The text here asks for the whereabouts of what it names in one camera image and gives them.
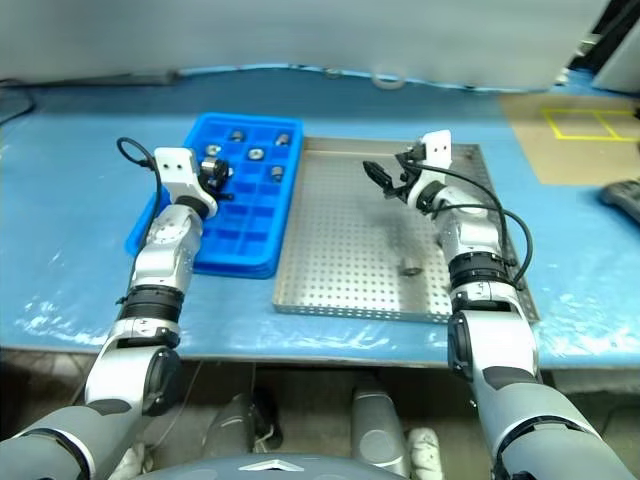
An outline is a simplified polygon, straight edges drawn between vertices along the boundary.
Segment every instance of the white wall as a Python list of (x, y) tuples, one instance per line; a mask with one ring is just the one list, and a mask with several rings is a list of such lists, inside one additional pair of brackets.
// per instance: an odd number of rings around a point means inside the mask
[(300, 63), (544, 88), (607, 0), (0, 0), (0, 77)]

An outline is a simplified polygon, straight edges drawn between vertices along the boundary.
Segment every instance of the blue surface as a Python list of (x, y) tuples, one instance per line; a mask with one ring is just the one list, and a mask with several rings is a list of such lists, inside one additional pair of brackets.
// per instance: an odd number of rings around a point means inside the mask
[[(244, 140), (232, 141), (233, 131), (243, 132)], [(289, 138), (286, 145), (275, 144), (281, 134)], [(207, 156), (207, 145), (220, 146), (218, 158), (229, 162), (234, 173), (222, 190), (232, 194), (233, 200), (218, 202), (218, 213), (204, 222), (194, 265), (197, 273), (244, 278), (269, 278), (276, 273), (302, 143), (298, 120), (216, 113), (198, 117), (184, 146), (196, 152), (199, 163)], [(264, 158), (250, 160), (252, 148), (262, 149)], [(271, 175), (274, 166), (284, 171), (278, 182)], [(162, 193), (164, 208), (169, 194)], [(126, 249), (132, 255), (138, 251), (154, 199), (155, 194), (127, 238)]]
[[(640, 365), (640, 229), (593, 187), (541, 185), (493, 94), (292, 71), (193, 77), (173, 87), (41, 92), (38, 114), (3, 132), (0, 339), (3, 346), (97, 350), (124, 293), (122, 242), (153, 188), (115, 139), (180, 145), (198, 114), (301, 118), (315, 136), (411, 140), (449, 128), (478, 143), (505, 206), (529, 223), (527, 275), (546, 367)], [(516, 243), (523, 242), (514, 230)], [(442, 325), (276, 314), (274, 280), (195, 275), (179, 351), (219, 358), (444, 365)]]

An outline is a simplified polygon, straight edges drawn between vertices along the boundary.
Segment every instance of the perforated metal tray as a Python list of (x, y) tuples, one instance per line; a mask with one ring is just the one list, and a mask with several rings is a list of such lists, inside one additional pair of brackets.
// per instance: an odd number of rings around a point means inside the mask
[[(362, 168), (373, 160), (397, 179), (393, 154), (409, 143), (305, 139), (276, 277), (278, 312), (447, 321), (449, 272), (435, 229), (401, 201), (385, 200)], [(452, 154), (452, 169), (493, 190), (477, 145), (454, 145)], [(454, 180), (447, 182), (485, 200)], [(403, 275), (407, 263), (423, 272)], [(538, 320), (528, 289), (519, 297), (529, 321)]]

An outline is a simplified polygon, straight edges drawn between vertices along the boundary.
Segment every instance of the blue plastic tray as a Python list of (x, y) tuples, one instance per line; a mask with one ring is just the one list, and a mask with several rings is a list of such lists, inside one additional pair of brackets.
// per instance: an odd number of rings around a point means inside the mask
[[(244, 133), (242, 142), (230, 139), (234, 130)], [(275, 144), (282, 133), (289, 135), (287, 146)], [(197, 273), (248, 278), (273, 276), (302, 143), (302, 122), (295, 119), (222, 113), (207, 113), (198, 118), (184, 146), (196, 152), (198, 162), (207, 156), (207, 145), (222, 147), (217, 158), (228, 161), (234, 171), (223, 191), (233, 193), (234, 199), (218, 202), (218, 214), (204, 222), (202, 245), (194, 265)], [(260, 161), (247, 156), (256, 147), (265, 152)], [(271, 176), (276, 165), (284, 169), (280, 182)], [(154, 199), (155, 194), (125, 243), (132, 255), (137, 251)], [(163, 208), (169, 204), (166, 190), (161, 203)]]

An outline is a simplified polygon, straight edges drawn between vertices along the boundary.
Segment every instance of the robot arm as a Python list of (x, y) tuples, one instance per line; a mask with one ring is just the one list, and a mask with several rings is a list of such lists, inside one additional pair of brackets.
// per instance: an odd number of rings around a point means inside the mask
[(405, 170), (400, 187), (379, 165), (365, 162), (364, 168), (387, 198), (431, 214), (437, 227), (451, 279), (449, 366), (471, 387), (493, 478), (633, 479), (573, 404), (539, 381), (535, 339), (508, 275), (503, 239), (486, 210), (450, 209), (433, 218), (443, 205), (480, 203), (446, 186), (442, 172), (411, 168), (416, 162), (448, 168), (450, 142), (448, 131), (429, 133), (398, 154)]
[(171, 205), (136, 257), (127, 296), (87, 379), (86, 405), (56, 410), (0, 443), (3, 477), (108, 478), (146, 420), (176, 400), (178, 318), (203, 220), (216, 214), (214, 196), (229, 171), (219, 165), (201, 172), (184, 148), (159, 148), (155, 159)]

